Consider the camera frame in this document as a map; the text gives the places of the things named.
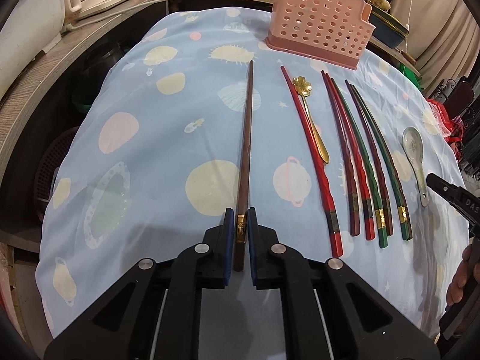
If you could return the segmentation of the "right hand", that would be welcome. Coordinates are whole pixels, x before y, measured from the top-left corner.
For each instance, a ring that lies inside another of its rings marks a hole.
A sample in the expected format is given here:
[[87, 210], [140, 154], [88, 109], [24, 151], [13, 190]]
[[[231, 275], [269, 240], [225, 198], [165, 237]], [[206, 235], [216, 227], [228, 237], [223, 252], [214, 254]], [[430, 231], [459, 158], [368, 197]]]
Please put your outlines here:
[[467, 246], [462, 253], [462, 260], [457, 267], [456, 273], [453, 276], [451, 283], [448, 286], [447, 291], [447, 305], [452, 306], [461, 301], [463, 297], [463, 289], [468, 280], [468, 266], [470, 261], [470, 256], [472, 253], [472, 246]]

